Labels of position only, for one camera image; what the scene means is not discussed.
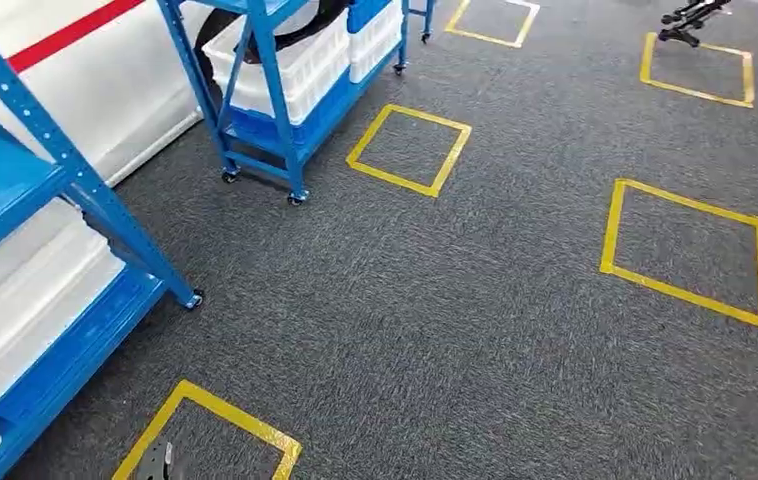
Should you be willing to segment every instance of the black equipment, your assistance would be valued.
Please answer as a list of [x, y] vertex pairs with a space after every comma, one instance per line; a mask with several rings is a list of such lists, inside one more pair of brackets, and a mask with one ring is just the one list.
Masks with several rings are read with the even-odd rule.
[[688, 0], [688, 5], [672, 14], [664, 15], [662, 23], [671, 25], [659, 32], [659, 40], [679, 40], [694, 48], [700, 46], [700, 39], [692, 35], [689, 30], [700, 30], [706, 25], [706, 20], [720, 13], [724, 5], [732, 0]]

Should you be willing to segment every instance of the caster wheel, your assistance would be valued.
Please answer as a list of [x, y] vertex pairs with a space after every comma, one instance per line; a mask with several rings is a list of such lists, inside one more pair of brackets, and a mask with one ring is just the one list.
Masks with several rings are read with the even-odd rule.
[[220, 180], [223, 180], [223, 183], [227, 185], [231, 185], [238, 181], [238, 172], [235, 172], [235, 173], [223, 172], [223, 174], [220, 175]]
[[303, 190], [302, 195], [297, 195], [294, 192], [288, 194], [288, 205], [292, 207], [298, 207], [308, 200], [308, 190]]
[[205, 301], [205, 292], [202, 291], [199, 288], [194, 288], [194, 303], [192, 305], [189, 305], [188, 308], [193, 310], [194, 308], [202, 305], [202, 302]]

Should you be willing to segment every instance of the gray carpet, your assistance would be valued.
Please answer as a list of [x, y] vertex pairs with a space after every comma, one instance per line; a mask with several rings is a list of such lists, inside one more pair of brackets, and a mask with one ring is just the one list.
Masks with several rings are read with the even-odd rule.
[[[758, 4], [701, 32], [753, 52], [746, 109], [638, 81], [675, 1], [541, 3], [519, 50], [443, 33], [454, 1], [428, 46], [413, 18], [411, 67], [384, 72], [310, 162], [303, 207], [221, 183], [202, 126], [124, 182], [206, 303], [159, 303], [11, 478], [108, 478], [188, 379], [301, 442], [294, 478], [758, 479], [758, 328], [599, 273], [618, 177], [758, 215]], [[465, 28], [508, 15], [476, 4]], [[740, 91], [740, 65], [657, 48], [664, 81]], [[389, 102], [473, 127], [437, 199], [344, 161]], [[368, 163], [431, 178], [447, 139], [396, 125]], [[619, 264], [756, 308], [752, 229], [640, 192], [621, 227]], [[179, 454], [211, 459], [188, 478], [275, 468], [182, 412]]]

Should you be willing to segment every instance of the blue shelving unit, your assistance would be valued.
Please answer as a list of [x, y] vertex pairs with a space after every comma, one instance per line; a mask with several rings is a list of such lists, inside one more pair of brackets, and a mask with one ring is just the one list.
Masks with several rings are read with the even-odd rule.
[[[193, 52], [193, 45], [188, 40], [187, 33], [182, 25], [179, 5], [185, 0], [158, 0], [170, 36], [176, 45], [182, 64], [202, 108], [205, 122], [214, 136], [214, 141], [223, 163], [222, 178], [226, 183], [236, 180], [241, 167], [249, 167], [286, 180], [290, 184], [291, 193], [288, 201], [292, 205], [301, 204], [308, 198], [308, 190], [303, 183], [303, 167], [309, 158], [317, 151], [317, 148], [329, 136], [344, 114], [352, 107], [364, 93], [377, 73], [384, 68], [396, 56], [397, 63], [394, 65], [395, 72], [400, 75], [406, 66], [406, 34], [408, 29], [408, 15], [403, 16], [401, 26], [402, 41], [389, 53], [382, 62], [359, 84], [342, 84], [339, 82], [333, 92], [329, 92], [320, 104], [315, 107], [305, 124], [313, 124], [310, 132], [303, 141], [296, 142], [294, 139], [295, 127], [288, 119], [288, 111], [285, 105], [285, 97], [282, 92], [282, 82], [279, 76], [279, 65], [276, 61], [276, 47], [273, 31], [277, 25], [305, 5], [307, 0], [188, 0], [210, 5], [237, 14], [246, 15], [246, 25], [243, 36], [235, 46], [236, 61], [229, 75], [229, 83], [223, 98], [223, 105], [217, 109], [212, 100], [211, 92], [208, 91], [208, 82], [202, 74], [199, 63]], [[402, 0], [403, 13], [408, 13], [408, 0]], [[267, 88], [273, 105], [275, 118], [275, 132], [272, 135], [260, 135], [258, 132], [242, 128], [235, 121], [233, 107], [228, 101], [230, 92], [234, 90], [235, 80], [240, 72], [241, 59], [246, 51], [249, 35], [252, 33], [258, 46], [258, 54], [261, 58], [264, 76], [267, 80]], [[235, 151], [231, 148], [235, 141], [248, 144], [257, 149], [264, 150], [285, 160], [285, 168], [267, 163], [254, 158], [246, 153]]]
[[0, 99], [56, 160], [35, 157], [0, 126], [0, 240], [63, 196], [99, 224], [126, 267], [0, 398], [0, 478], [161, 296], [202, 302], [114, 192], [0, 56]]

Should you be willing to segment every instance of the yellow tape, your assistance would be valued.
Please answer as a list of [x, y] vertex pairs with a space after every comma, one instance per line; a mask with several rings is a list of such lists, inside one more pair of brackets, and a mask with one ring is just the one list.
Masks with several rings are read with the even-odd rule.
[[702, 48], [708, 50], [716, 50], [719, 52], [730, 53], [733, 55], [739, 55], [742, 57], [743, 68], [743, 82], [744, 82], [744, 100], [736, 100], [732, 98], [724, 98], [711, 93], [701, 92], [699, 90], [692, 90], [690, 88], [681, 87], [679, 85], [673, 85], [670, 83], [660, 82], [653, 80], [650, 75], [651, 65], [653, 63], [653, 50], [656, 45], [656, 38], [658, 35], [655, 33], [648, 33], [644, 41], [644, 54], [641, 57], [641, 69], [639, 71], [639, 79], [648, 85], [654, 87], [663, 88], [665, 90], [671, 90], [679, 92], [685, 95], [691, 95], [692, 97], [698, 97], [705, 100], [711, 100], [713, 102], [719, 102], [726, 105], [733, 105], [736, 107], [753, 108], [753, 101], [756, 99], [756, 87], [753, 72], [753, 54], [750, 52], [742, 52], [734, 48], [719, 47], [717, 45], [701, 44]]
[[120, 466], [117, 467], [117, 471], [114, 472], [112, 477], [113, 480], [129, 478], [149, 444], [161, 433], [167, 421], [170, 420], [170, 417], [176, 412], [176, 408], [178, 408], [184, 399], [191, 400], [205, 407], [213, 414], [281, 450], [283, 452], [282, 460], [273, 474], [273, 479], [285, 480], [290, 477], [291, 470], [296, 464], [297, 457], [299, 457], [302, 450], [299, 442], [193, 383], [182, 380], [176, 385], [170, 396], [167, 397], [164, 405], [161, 406], [140, 438], [132, 446], [132, 449], [129, 450]]
[[[438, 123], [440, 125], [445, 125], [447, 127], [459, 130], [459, 136], [456, 138], [456, 141], [453, 144], [452, 148], [450, 148], [450, 152], [444, 159], [444, 163], [441, 164], [441, 168], [438, 170], [438, 174], [435, 176], [435, 179], [432, 181], [431, 185], [423, 185], [421, 183], [413, 182], [411, 180], [407, 180], [400, 176], [394, 175], [393, 173], [388, 173], [379, 170], [378, 168], [371, 167], [370, 165], [359, 163], [358, 159], [361, 157], [362, 152], [364, 152], [364, 149], [367, 147], [370, 141], [373, 140], [373, 137], [376, 136], [379, 128], [383, 123], [385, 123], [385, 120], [389, 115], [391, 115], [392, 112], [421, 118], [429, 122]], [[430, 113], [421, 112], [413, 108], [388, 104], [385, 105], [385, 107], [382, 108], [382, 111], [379, 112], [379, 115], [373, 119], [373, 121], [370, 123], [370, 126], [367, 127], [367, 131], [364, 132], [364, 135], [361, 137], [361, 139], [359, 139], [358, 143], [356, 143], [355, 147], [353, 147], [349, 155], [347, 155], [347, 164], [355, 170], [366, 173], [368, 175], [372, 175], [377, 178], [381, 178], [382, 180], [393, 183], [394, 185], [399, 185], [401, 187], [414, 190], [417, 193], [429, 197], [437, 197], [438, 193], [441, 191], [441, 187], [444, 186], [444, 182], [447, 180], [447, 177], [449, 177], [450, 171], [456, 164], [459, 155], [461, 155], [461, 149], [464, 147], [464, 144], [467, 143], [467, 139], [470, 137], [471, 131], [472, 129], [470, 126], [463, 123], [454, 122], [452, 120], [432, 115]]]
[[617, 236], [618, 230], [620, 228], [621, 210], [623, 208], [623, 197], [626, 192], [626, 187], [633, 187], [635, 189], [641, 190], [651, 195], [655, 195], [660, 198], [664, 198], [665, 200], [669, 200], [680, 205], [684, 205], [686, 207], [694, 208], [713, 215], [718, 215], [730, 220], [735, 220], [747, 225], [752, 225], [756, 229], [756, 255], [758, 265], [758, 217], [742, 215], [740, 213], [716, 207], [714, 205], [698, 202], [696, 200], [692, 200], [675, 193], [666, 192], [664, 190], [658, 189], [656, 187], [651, 187], [650, 185], [646, 185], [635, 180], [619, 178], [615, 180], [615, 186], [612, 192], [612, 203], [609, 207], [609, 219], [606, 225], [606, 234], [603, 239], [603, 254], [600, 259], [600, 271], [602, 273], [616, 275], [625, 280], [629, 280], [639, 285], [652, 288], [658, 292], [665, 293], [681, 300], [685, 300], [686, 302], [691, 302], [695, 305], [709, 308], [716, 312], [741, 320], [742, 322], [758, 326], [757, 314], [741, 310], [712, 298], [704, 297], [702, 295], [683, 290], [679, 287], [675, 287], [658, 280], [654, 280], [650, 277], [645, 277], [644, 275], [631, 272], [614, 264], [615, 249], [617, 248]]
[[615, 180], [615, 188], [612, 191], [609, 221], [606, 225], [606, 235], [603, 239], [603, 257], [600, 259], [600, 271], [603, 273], [612, 273], [614, 269], [618, 225], [620, 225], [620, 212], [623, 208], [623, 182], [621, 178]]
[[453, 16], [450, 17], [450, 21], [447, 22], [447, 26], [444, 27], [445, 32], [455, 33], [457, 35], [463, 35], [465, 37], [475, 38], [477, 40], [483, 40], [486, 42], [496, 43], [497, 45], [503, 45], [506, 47], [520, 48], [523, 46], [523, 42], [526, 40], [526, 36], [529, 34], [529, 30], [532, 28], [532, 22], [535, 21], [535, 17], [538, 16], [538, 11], [541, 9], [540, 5], [534, 3], [525, 2], [523, 0], [506, 0], [508, 3], [514, 5], [520, 5], [529, 8], [529, 14], [526, 19], [523, 20], [523, 25], [520, 27], [520, 32], [517, 34], [517, 38], [513, 42], [502, 40], [499, 38], [489, 37], [479, 33], [468, 32], [466, 30], [460, 30], [456, 28], [456, 23], [461, 19], [467, 7], [470, 5], [470, 0], [462, 0], [456, 9]]

